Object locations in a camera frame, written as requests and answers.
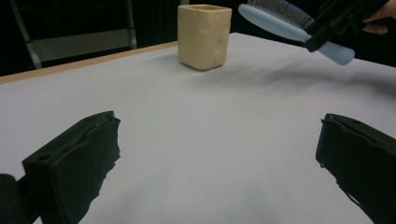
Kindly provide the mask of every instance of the hand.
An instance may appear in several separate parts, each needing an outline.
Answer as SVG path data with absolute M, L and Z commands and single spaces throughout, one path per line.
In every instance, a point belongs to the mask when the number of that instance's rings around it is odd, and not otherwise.
M 363 30 L 372 34 L 386 34 L 388 32 L 388 27 L 386 25 L 381 25 L 373 22 L 386 17 L 392 17 L 393 19 L 396 19 L 396 0 L 389 0 L 373 16 L 365 20 L 364 22 L 366 22 L 367 25 L 366 27 L 364 27 Z

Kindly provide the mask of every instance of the brush bristles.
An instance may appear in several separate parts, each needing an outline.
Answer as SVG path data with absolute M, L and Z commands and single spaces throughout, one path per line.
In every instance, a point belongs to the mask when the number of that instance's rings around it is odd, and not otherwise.
M 308 14 L 285 0 L 247 0 L 247 4 L 303 30 L 314 22 Z

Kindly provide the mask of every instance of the white table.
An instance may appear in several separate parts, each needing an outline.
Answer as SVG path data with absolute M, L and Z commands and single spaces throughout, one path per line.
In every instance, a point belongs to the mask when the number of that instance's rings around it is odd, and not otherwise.
M 231 34 L 207 72 L 172 47 L 0 85 L 0 171 L 114 110 L 121 158 L 81 223 L 372 223 L 316 162 L 320 119 L 395 136 L 395 100 L 395 68 Z

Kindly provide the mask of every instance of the brush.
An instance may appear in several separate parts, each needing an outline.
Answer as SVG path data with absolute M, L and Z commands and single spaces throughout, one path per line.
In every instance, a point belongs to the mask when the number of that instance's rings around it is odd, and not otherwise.
M 238 10 L 245 19 L 272 34 L 303 44 L 312 37 L 304 29 L 315 20 L 285 0 L 248 0 Z M 350 63 L 355 57 L 353 49 L 332 42 L 324 43 L 318 52 L 340 65 Z

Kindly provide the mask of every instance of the wooden table edge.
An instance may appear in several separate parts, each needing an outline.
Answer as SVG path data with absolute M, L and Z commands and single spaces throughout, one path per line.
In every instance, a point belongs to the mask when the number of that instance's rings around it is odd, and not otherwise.
M 146 47 L 146 48 L 142 48 L 142 49 L 132 49 L 132 50 L 124 51 L 121 53 L 109 54 L 106 56 L 82 60 L 82 61 L 78 61 L 78 62 L 74 62 L 74 63 L 65 63 L 65 64 L 60 64 L 60 65 L 56 65 L 56 66 L 52 66 L 52 67 L 37 69 L 37 70 L 29 71 L 29 72 L 17 73 L 14 75 L 0 77 L 0 84 L 23 80 L 23 79 L 27 79 L 27 78 L 31 78 L 31 77 L 41 77 L 44 75 L 62 72 L 62 71 L 69 70 L 69 69 L 79 68 L 79 67 L 83 67 L 83 66 L 87 66 L 87 65 L 91 65 L 91 64 L 96 64 L 96 63 L 102 63 L 102 62 L 106 62 L 106 61 L 110 61 L 110 60 L 115 60 L 115 59 L 131 56 L 131 55 L 154 51 L 157 49 L 171 48 L 174 46 L 177 46 L 176 41 L 165 43 L 165 44 L 160 44 L 160 45 L 155 45 L 155 46 L 151 46 L 151 47 Z

